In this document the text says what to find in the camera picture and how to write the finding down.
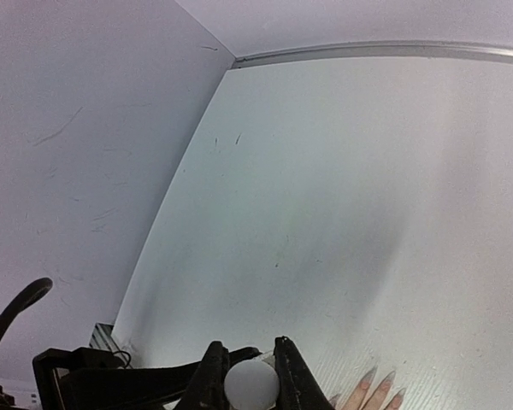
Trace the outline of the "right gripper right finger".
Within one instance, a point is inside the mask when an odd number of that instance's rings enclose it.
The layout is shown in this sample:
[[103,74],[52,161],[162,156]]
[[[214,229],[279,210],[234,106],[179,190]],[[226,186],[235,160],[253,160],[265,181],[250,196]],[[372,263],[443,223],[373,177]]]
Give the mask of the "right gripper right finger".
[[333,410],[296,344],[289,337],[276,337],[274,340],[274,369],[280,383],[277,409]]

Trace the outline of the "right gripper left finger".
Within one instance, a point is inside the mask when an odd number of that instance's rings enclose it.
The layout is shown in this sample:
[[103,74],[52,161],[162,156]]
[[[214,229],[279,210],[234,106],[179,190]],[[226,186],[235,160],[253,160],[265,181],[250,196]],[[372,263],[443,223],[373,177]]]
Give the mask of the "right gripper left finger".
[[230,368],[228,350],[219,341],[207,348],[184,395],[177,404],[182,410],[228,410],[224,379]]

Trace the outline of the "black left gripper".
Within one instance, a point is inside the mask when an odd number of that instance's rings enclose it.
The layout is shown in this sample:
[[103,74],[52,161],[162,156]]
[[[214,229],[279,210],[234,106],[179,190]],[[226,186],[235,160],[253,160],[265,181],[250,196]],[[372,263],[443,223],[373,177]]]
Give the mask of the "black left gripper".
[[[228,352],[230,367],[260,354],[254,347]],[[127,368],[109,351],[50,348],[33,358],[32,368],[44,409],[162,409],[180,401],[200,361]]]

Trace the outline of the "mannequin hand with long nails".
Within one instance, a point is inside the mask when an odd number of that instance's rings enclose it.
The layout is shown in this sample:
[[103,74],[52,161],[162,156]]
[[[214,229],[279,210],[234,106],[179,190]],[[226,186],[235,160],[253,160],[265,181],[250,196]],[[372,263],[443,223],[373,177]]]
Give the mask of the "mannequin hand with long nails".
[[355,389],[349,394],[343,404],[339,403],[341,394],[332,396],[329,404],[333,409],[343,410],[399,410],[404,403],[406,388],[400,389],[388,401],[396,372],[388,373],[375,387],[371,390],[372,382],[376,375],[377,368],[373,367],[358,382]]

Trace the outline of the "aluminium front rail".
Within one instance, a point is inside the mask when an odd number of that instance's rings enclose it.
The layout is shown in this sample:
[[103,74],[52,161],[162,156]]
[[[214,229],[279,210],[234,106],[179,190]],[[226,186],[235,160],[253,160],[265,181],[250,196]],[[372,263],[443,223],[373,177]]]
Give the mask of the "aluminium front rail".
[[127,352],[127,349],[121,347],[112,337],[112,330],[113,326],[110,324],[96,323],[91,333],[89,347],[111,353],[118,351]]

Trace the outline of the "aluminium rail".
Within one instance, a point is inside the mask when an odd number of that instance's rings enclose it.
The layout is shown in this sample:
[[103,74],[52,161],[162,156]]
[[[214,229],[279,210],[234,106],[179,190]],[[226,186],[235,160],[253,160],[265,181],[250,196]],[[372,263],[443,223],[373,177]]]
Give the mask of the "aluminium rail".
[[241,56],[233,69],[288,62],[359,57],[449,58],[513,64],[513,47],[446,41],[369,41],[330,44]]
[[111,353],[118,351],[127,352],[127,349],[121,347],[112,337],[112,330],[113,326],[110,324],[96,323],[91,333],[89,347]]

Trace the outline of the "aluminium back rail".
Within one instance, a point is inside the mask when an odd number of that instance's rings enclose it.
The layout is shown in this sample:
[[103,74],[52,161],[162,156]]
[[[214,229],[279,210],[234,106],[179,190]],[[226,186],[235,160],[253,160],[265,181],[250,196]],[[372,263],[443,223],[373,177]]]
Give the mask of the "aluminium back rail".
[[233,69],[288,62],[359,57],[449,58],[513,64],[513,47],[446,41],[369,41],[330,44],[241,56]]

